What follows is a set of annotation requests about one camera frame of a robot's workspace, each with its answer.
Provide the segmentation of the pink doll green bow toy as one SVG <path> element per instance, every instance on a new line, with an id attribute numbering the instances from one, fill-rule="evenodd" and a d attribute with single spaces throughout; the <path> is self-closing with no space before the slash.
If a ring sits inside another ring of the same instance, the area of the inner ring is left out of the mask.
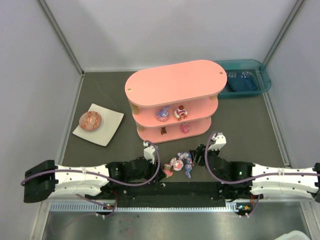
<path id="1" fill-rule="evenodd" d="M 171 171 L 172 166 L 170 164 L 164 164 L 163 165 L 163 172 L 166 175 L 167 178 L 171 177 L 173 175 L 173 172 Z"/>

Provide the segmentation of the red strawberry cake toy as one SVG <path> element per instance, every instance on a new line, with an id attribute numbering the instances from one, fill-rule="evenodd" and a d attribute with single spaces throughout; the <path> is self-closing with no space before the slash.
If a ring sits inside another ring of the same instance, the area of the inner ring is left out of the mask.
<path id="1" fill-rule="evenodd" d="M 188 117 L 188 111 L 183 105 L 180 105 L 173 113 L 177 121 L 182 121 Z"/>

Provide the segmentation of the purple bunny head toy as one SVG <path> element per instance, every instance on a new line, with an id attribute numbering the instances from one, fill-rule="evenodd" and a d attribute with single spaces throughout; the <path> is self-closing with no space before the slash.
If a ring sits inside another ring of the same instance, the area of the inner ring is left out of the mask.
<path id="1" fill-rule="evenodd" d="M 156 118 L 161 122 L 166 122 L 169 118 L 169 108 L 171 108 L 171 106 L 167 105 L 167 106 L 163 107 L 162 109 L 160 109 L 156 113 Z"/>

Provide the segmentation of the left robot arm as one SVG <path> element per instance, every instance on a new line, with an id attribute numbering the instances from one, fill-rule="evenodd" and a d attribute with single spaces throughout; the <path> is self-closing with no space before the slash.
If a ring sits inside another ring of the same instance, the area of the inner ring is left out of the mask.
<path id="1" fill-rule="evenodd" d="M 46 160 L 27 170 L 21 185 L 23 201 L 30 204 L 75 195 L 98 199 L 118 187 L 141 187 L 164 177 L 161 164 L 144 157 L 89 167 L 56 165 L 54 160 Z"/>

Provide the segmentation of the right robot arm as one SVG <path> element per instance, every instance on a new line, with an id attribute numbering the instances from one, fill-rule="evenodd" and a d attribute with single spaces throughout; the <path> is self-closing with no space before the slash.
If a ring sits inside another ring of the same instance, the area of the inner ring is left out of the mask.
<path id="1" fill-rule="evenodd" d="M 245 195 L 301 197 L 320 202 L 320 164 L 307 168 L 270 167 L 245 161 L 227 161 L 219 157 L 220 150 L 200 144 L 191 150 L 191 159 L 204 166 L 220 183 L 228 199 Z"/>

